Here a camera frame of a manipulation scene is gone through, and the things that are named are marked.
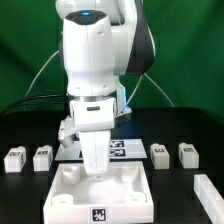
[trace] white base platform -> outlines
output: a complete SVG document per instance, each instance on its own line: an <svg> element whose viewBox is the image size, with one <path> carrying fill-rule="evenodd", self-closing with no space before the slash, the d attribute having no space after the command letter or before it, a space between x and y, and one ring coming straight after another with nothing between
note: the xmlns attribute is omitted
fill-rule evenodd
<svg viewBox="0 0 224 224"><path fill-rule="evenodd" d="M151 223L153 209L142 162L110 163L100 180L87 176L83 164L60 164L44 205L44 223Z"/></svg>
<svg viewBox="0 0 224 224"><path fill-rule="evenodd" d="M142 159L147 158L141 139L121 139L112 140L110 145L111 159ZM56 161L80 160L82 161L81 145L79 141L74 141L70 148L60 145Z"/></svg>

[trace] black square label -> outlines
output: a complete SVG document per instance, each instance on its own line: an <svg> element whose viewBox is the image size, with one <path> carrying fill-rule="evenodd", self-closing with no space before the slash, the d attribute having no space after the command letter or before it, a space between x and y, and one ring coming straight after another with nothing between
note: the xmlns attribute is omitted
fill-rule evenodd
<svg viewBox="0 0 224 224"><path fill-rule="evenodd" d="M163 152L165 152L165 150L164 149L155 149L155 152L156 153L163 153Z"/></svg>
<svg viewBox="0 0 224 224"><path fill-rule="evenodd" d="M110 157L126 157L125 149L111 149Z"/></svg>
<svg viewBox="0 0 224 224"><path fill-rule="evenodd" d="M184 152L193 152L194 150L192 148L184 148Z"/></svg>
<svg viewBox="0 0 224 224"><path fill-rule="evenodd" d="M47 155L48 151L39 151L37 155Z"/></svg>
<svg viewBox="0 0 224 224"><path fill-rule="evenodd" d="M20 152L11 152L9 154L9 156L18 156L20 154Z"/></svg>
<svg viewBox="0 0 224 224"><path fill-rule="evenodd" d="M111 141L110 147L111 148L124 148L124 141Z"/></svg>
<svg viewBox="0 0 224 224"><path fill-rule="evenodd" d="M92 209L92 222L106 222L107 221L107 212L106 209Z"/></svg>

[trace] white box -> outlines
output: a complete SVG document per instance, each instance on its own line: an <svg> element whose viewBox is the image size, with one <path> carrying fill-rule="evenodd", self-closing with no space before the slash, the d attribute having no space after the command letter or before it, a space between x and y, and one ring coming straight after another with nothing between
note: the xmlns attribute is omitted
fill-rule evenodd
<svg viewBox="0 0 224 224"><path fill-rule="evenodd" d="M26 162L26 149L23 146L12 148L4 159L5 172L21 172Z"/></svg>
<svg viewBox="0 0 224 224"><path fill-rule="evenodd" d="M224 224L224 200L206 175L194 175L194 191L214 224Z"/></svg>
<svg viewBox="0 0 224 224"><path fill-rule="evenodd" d="M199 154L192 144L180 144L178 154L185 169L195 169L199 167Z"/></svg>
<svg viewBox="0 0 224 224"><path fill-rule="evenodd" d="M49 171L53 161L51 146L39 147L33 157L34 171Z"/></svg>
<svg viewBox="0 0 224 224"><path fill-rule="evenodd" d="M170 155L164 145L151 145L150 155L155 169L169 169Z"/></svg>
<svg viewBox="0 0 224 224"><path fill-rule="evenodd" d="M98 180L87 176L83 164L60 164L44 205L44 223L151 223L153 210L142 162L112 162Z"/></svg>

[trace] black cable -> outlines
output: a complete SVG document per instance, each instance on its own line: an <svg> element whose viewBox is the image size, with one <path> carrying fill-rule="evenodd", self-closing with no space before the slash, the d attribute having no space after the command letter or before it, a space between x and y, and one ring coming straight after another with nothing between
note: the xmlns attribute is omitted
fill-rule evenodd
<svg viewBox="0 0 224 224"><path fill-rule="evenodd" d="M18 100L16 102L10 104L9 106L7 106L4 110L2 110L1 113L0 113L0 118L2 118L8 111L10 111L10 110L12 110L16 107L19 107L19 106L24 106L25 102L32 101L32 100L39 100L39 99L60 98L60 97L65 97L65 96L66 96L66 94L62 93L62 94L31 96L31 97L28 97L28 98Z"/></svg>

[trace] dark background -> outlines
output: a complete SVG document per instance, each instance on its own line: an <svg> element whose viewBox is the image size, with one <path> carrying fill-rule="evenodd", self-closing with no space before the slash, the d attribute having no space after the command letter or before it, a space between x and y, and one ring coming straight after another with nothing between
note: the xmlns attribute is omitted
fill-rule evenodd
<svg viewBox="0 0 224 224"><path fill-rule="evenodd" d="M144 11L157 49L148 74L176 106L201 108L224 123L224 1L145 0ZM57 51L61 30L55 0L1 2L0 110L24 97L39 69ZM121 78L129 96L137 79ZM66 92L66 83L57 57L30 95ZM144 78L131 107L166 106L169 103Z"/></svg>

